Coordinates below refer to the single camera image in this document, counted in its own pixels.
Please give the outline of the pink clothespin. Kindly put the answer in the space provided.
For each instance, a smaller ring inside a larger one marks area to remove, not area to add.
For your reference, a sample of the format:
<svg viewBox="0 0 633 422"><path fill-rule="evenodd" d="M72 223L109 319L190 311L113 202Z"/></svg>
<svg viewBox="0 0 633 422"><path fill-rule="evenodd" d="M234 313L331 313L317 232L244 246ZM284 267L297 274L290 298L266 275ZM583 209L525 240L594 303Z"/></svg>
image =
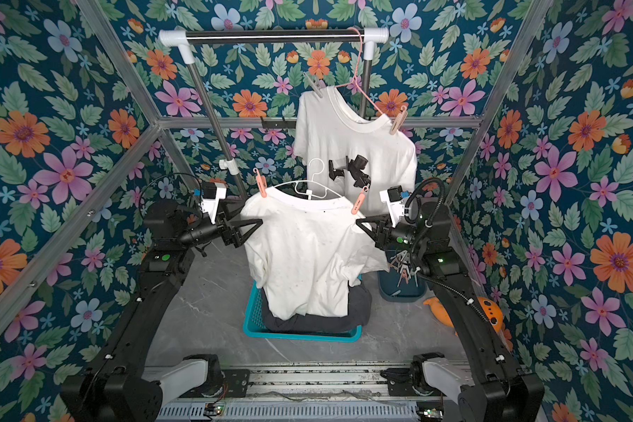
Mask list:
<svg viewBox="0 0 633 422"><path fill-rule="evenodd" d="M258 168L255 168L253 170L253 173L255 175L255 179L256 179L256 184L258 187L258 192L260 193L262 198L267 198L267 180L266 177L263 175L262 171Z"/></svg>
<svg viewBox="0 0 633 422"><path fill-rule="evenodd" d="M356 216L360 213L363 213L363 208L365 207L367 196L369 195L369 187L364 186L359 192L353 203L351 214Z"/></svg>

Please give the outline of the plain white t-shirt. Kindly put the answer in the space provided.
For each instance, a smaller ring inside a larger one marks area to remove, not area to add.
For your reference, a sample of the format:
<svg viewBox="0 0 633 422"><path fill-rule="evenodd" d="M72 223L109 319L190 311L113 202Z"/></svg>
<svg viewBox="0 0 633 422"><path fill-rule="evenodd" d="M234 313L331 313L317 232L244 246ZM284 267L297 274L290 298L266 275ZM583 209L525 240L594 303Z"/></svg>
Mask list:
<svg viewBox="0 0 633 422"><path fill-rule="evenodd" d="M274 317L342 318L360 275L387 270L385 253L356 225L362 215L352 207L344 197L305 200L274 187L245 203L242 218L263 220L244 248Z"/></svg>

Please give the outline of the white plastic hanger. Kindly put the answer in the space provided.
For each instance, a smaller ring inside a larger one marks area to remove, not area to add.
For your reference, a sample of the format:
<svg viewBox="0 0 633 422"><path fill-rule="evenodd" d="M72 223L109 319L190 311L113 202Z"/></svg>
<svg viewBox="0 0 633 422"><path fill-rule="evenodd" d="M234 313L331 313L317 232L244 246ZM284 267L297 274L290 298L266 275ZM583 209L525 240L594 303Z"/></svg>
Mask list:
<svg viewBox="0 0 633 422"><path fill-rule="evenodd" d="M288 189L292 189L295 197L305 200L330 200L342 198L342 195L326 184L317 181L317 176L326 170L325 162L321 158L313 158L309 160L307 167L316 164L318 169L307 179L294 179L274 185L274 188L288 193Z"/></svg>

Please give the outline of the white printed t-shirt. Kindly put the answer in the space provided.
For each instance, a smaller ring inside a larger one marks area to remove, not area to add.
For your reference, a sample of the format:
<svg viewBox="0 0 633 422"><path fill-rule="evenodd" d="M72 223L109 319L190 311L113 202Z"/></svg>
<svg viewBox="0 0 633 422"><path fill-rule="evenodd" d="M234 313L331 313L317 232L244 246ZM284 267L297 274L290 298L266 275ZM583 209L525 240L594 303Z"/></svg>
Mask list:
<svg viewBox="0 0 633 422"><path fill-rule="evenodd" d="M346 103L338 89L306 91L299 98L293 151L307 165L308 177L355 202L361 189L349 172L338 179L329 176L329 163L345 167L357 156L367 159L363 172L371 178L367 199L360 207L364 216L388 212L380 193L394 186L415 188L418 159L415 144L402 132L390 133L386 115L366 121Z"/></svg>

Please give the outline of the beige clothespin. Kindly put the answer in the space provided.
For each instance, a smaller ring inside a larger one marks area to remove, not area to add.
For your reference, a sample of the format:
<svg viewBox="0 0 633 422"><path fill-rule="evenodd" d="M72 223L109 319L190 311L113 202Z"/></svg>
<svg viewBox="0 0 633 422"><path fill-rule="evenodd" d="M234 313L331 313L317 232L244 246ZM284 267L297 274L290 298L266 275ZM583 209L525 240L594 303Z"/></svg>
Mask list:
<svg viewBox="0 0 633 422"><path fill-rule="evenodd" d="M395 117L392 123L392 127L390 129L391 135L395 135L400 130L402 125L405 123L405 120L407 117L408 117L408 106L402 105L402 107L400 108L399 114Z"/></svg>

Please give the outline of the pink wire hanger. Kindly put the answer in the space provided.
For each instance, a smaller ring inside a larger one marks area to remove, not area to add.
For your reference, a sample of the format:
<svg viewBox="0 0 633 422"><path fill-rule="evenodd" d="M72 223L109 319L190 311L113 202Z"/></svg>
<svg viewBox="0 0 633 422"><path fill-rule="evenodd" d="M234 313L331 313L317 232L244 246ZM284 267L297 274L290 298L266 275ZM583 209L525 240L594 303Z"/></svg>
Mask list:
<svg viewBox="0 0 633 422"><path fill-rule="evenodd" d="M358 37L360 48L353 76L348 82L336 85L336 88L353 88L362 95L362 102L360 102L360 115L362 117L366 116L367 105L371 105L380 115L385 115L385 112L370 98L369 88L376 45L385 44L390 38L390 32L388 28L359 29L356 26L350 26L348 31Z"/></svg>

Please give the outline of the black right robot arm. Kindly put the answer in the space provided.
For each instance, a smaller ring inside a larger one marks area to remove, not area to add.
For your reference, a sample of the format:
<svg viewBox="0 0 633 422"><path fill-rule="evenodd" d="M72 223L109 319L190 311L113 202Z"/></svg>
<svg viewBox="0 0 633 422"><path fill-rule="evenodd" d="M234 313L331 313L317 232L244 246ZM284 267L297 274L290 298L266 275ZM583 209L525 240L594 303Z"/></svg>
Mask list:
<svg viewBox="0 0 633 422"><path fill-rule="evenodd" d="M408 196L401 186L385 189L380 196L387 214L356 222L378 249L405 252L411 270L445 309L469 362L464 372L440 353L418 355L411 365L414 387L439 390L457 405L463 421L534 421L543 402L543 382L520 365L495 331L492 314L450 244L453 218L448 206L441 196L422 195L432 184L444 187L430 178Z"/></svg>

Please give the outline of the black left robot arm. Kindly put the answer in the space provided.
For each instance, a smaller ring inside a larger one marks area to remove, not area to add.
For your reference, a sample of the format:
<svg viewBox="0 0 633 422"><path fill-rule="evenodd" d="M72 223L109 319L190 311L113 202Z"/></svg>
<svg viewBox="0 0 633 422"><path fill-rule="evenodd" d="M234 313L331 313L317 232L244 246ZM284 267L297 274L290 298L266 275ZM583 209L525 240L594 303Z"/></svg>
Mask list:
<svg viewBox="0 0 633 422"><path fill-rule="evenodd" d="M94 360L63 383L60 396L74 420L154 421L163 406L185 393L217 396L225 391L215 354L188 356L153 381L144 370L156 331L195 255L218 238L240 247L262 225L260 218L239 219L243 206L240 200L222 200L214 214L175 200L149 207L143 224L153 243L142 259L137 291Z"/></svg>

